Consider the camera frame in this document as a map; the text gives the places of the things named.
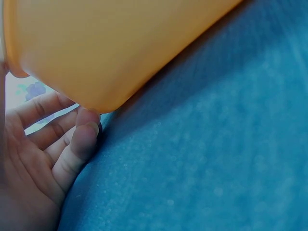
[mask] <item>palm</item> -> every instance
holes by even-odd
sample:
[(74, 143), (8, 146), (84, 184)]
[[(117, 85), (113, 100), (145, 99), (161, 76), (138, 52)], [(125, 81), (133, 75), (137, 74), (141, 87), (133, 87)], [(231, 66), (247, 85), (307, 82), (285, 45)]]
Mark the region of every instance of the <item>palm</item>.
[(25, 128), (37, 120), (72, 104), (54, 93), (6, 114), (2, 190), (8, 210), (24, 230), (56, 228), (65, 195), (96, 142), (93, 123), (99, 124), (99, 117), (80, 108), (25, 135)]

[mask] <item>blue denim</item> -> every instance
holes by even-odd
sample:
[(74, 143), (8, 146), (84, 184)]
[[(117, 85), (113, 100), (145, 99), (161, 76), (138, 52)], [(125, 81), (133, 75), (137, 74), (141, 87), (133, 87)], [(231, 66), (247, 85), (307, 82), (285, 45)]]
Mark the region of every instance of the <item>blue denim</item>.
[(60, 231), (308, 231), (308, 1), (245, 1), (102, 120)]

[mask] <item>fingernail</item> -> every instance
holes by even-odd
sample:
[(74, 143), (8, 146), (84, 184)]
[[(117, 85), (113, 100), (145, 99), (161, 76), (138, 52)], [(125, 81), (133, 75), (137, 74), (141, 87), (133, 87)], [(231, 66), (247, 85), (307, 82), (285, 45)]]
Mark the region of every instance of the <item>fingernail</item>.
[(99, 120), (101, 120), (101, 114), (98, 111), (96, 111), (95, 109), (92, 109), (92, 108), (89, 109), (88, 111), (94, 112), (97, 115), (97, 117), (99, 118)]
[(94, 122), (87, 123), (87, 126), (90, 126), (90, 127), (92, 127), (95, 130), (96, 136), (100, 132), (100, 129), (98, 128), (98, 125), (96, 123), (94, 123)]

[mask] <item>orange plastic container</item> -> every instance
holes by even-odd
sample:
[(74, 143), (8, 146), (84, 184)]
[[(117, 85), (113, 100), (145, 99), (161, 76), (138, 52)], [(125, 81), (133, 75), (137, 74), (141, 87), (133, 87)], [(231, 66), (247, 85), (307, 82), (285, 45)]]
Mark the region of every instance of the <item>orange plastic container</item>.
[(106, 113), (241, 0), (1, 1), (12, 74)]

